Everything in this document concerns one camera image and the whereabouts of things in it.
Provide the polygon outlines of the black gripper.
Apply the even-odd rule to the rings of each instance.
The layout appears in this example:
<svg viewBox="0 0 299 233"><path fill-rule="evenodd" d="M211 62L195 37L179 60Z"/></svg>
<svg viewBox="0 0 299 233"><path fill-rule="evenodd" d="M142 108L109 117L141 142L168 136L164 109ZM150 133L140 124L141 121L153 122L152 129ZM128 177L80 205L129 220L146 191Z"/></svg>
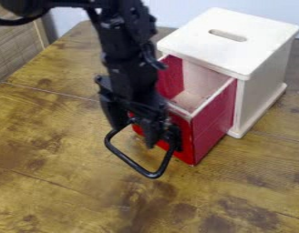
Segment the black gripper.
<svg viewBox="0 0 299 233"><path fill-rule="evenodd" d="M108 76L97 76L102 113L113 130L121 130L129 122L129 113L141 118L144 142L153 148L162 140L169 143L169 123L164 97L156 91L157 72L165 65L150 54L130 57L101 54Z"/></svg>

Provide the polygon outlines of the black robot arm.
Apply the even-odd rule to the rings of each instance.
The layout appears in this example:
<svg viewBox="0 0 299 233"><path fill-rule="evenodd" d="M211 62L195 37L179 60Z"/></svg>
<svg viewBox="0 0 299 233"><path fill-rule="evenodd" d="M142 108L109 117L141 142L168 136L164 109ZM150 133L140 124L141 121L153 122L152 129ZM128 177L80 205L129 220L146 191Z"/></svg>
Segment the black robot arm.
<svg viewBox="0 0 299 233"><path fill-rule="evenodd" d="M101 63L108 75L98 76L102 112L114 130L136 117L145 145L152 147L164 134L165 101L156 91L157 72L166 66L156 60L150 38L156 18L141 0L0 0L13 20L0 18L0 26L30 23L57 7L85 10L101 43Z"/></svg>

